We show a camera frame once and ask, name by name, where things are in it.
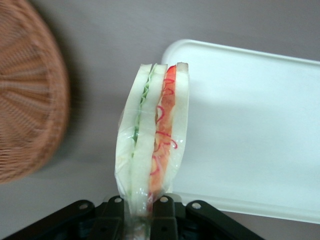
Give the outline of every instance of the wrapped sandwich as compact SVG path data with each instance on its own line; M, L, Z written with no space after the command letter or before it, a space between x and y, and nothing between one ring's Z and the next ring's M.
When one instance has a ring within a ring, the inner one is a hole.
M119 124L115 178L132 216L146 217L172 184L184 154L188 64L142 64Z

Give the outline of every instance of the white plastic tray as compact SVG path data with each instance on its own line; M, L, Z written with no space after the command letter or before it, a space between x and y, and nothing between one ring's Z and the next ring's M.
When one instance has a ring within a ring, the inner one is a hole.
M184 203L320 223L320 62L180 40L189 63L187 143L174 192Z

